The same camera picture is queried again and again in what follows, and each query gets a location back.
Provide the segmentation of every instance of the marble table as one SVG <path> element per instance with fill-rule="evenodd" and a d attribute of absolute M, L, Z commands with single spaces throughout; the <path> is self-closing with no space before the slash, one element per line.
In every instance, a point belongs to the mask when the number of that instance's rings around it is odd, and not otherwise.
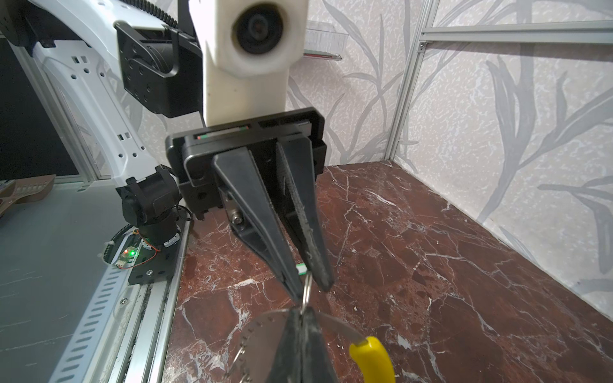
<path fill-rule="evenodd" d="M 613 382 L 613 323 L 399 166 L 328 167 L 317 193 L 336 283 L 311 303 L 379 338 L 397 382 Z M 223 381 L 245 324 L 290 305 L 210 212 L 191 232 L 164 382 Z M 348 342 L 325 336 L 339 381 L 362 381 Z"/>

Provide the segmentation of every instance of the clear plastic box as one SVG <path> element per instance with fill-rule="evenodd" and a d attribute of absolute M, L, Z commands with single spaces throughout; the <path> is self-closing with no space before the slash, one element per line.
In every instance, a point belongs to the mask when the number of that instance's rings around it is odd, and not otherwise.
<path fill-rule="evenodd" d="M 334 25 L 320 21 L 307 21 L 305 34 L 306 57 L 341 60 L 348 34 L 336 32 Z"/>

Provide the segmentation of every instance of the yellow handle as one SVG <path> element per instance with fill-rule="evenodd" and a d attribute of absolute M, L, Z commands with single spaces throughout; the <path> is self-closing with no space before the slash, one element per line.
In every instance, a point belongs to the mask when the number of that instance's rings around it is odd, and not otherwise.
<path fill-rule="evenodd" d="M 367 343 L 350 345 L 349 355 L 362 371 L 364 383 L 395 383 L 394 366 L 385 347 L 374 336 Z"/>

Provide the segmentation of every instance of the bolt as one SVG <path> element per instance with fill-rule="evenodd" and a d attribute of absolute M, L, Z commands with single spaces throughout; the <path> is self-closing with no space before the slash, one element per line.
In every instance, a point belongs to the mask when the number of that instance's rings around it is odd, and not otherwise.
<path fill-rule="evenodd" d="M 241 223 L 243 223 L 243 215 L 239 212 L 236 212 L 232 214 L 230 221 L 232 221 L 232 223 L 235 225 L 240 225 Z"/>

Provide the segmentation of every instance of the wall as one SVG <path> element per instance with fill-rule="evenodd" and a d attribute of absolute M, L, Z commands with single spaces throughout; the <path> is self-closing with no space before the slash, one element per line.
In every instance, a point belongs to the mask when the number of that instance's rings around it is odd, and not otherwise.
<path fill-rule="evenodd" d="M 435 24 L 613 17 L 609 1 L 518 3 L 441 0 Z M 396 155 L 613 317 L 613 47 L 431 44 Z"/>
<path fill-rule="evenodd" d="M 177 17 L 177 0 L 154 2 Z M 312 105 L 326 117 L 327 164 L 383 158 L 420 4 L 421 0 L 310 0 L 309 20 L 333 23 L 337 31 L 349 34 L 343 60 L 303 58 L 290 70 L 286 108 Z M 201 126 L 197 113 L 173 119 L 150 113 L 118 86 L 110 72 L 107 78 L 158 161 L 167 164 L 168 133 Z M 91 143 L 87 130 L 82 130 Z M 90 146 L 101 172 L 108 174 L 95 143 Z"/>
<path fill-rule="evenodd" d="M 0 37 L 0 180 L 78 174 L 9 44 Z"/>

